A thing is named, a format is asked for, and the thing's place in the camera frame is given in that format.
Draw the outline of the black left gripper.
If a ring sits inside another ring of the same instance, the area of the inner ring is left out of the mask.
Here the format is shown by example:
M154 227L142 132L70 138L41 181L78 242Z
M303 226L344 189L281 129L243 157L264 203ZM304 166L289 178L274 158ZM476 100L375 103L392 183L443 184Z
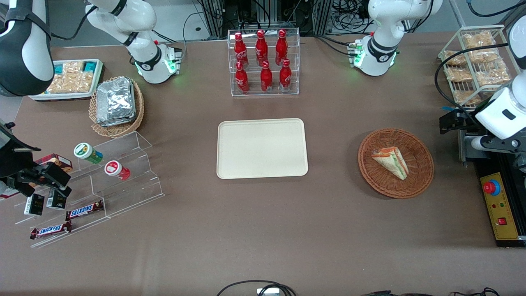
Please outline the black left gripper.
M464 130L467 133L477 133L478 124L471 119L471 112L463 108L454 108L449 110L446 116L439 118L440 134L444 135L449 131Z

